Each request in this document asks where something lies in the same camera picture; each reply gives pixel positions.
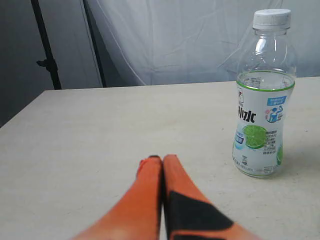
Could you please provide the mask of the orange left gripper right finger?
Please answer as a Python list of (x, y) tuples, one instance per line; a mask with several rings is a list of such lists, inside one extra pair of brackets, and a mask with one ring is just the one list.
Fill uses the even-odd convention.
[(197, 188), (179, 158), (163, 159), (164, 213), (168, 240), (260, 240), (220, 212)]

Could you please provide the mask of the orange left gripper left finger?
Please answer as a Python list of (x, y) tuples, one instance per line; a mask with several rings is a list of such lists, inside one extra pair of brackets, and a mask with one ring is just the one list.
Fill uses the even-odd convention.
[(136, 178), (122, 198), (74, 240), (158, 240), (162, 207), (162, 160), (139, 163)]

